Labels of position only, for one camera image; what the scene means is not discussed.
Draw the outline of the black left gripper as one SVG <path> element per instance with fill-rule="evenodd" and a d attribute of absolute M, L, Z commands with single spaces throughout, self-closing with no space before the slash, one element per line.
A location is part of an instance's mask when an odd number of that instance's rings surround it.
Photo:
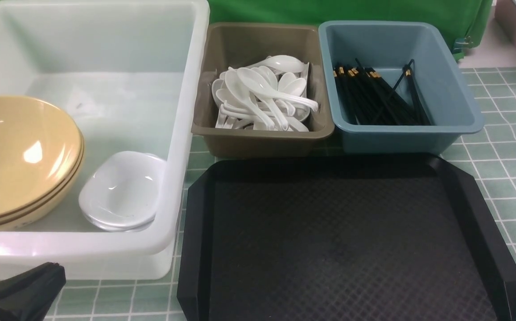
<path fill-rule="evenodd" d="M 42 321 L 66 284 L 66 270 L 47 262 L 0 281 L 0 321 Z"/>

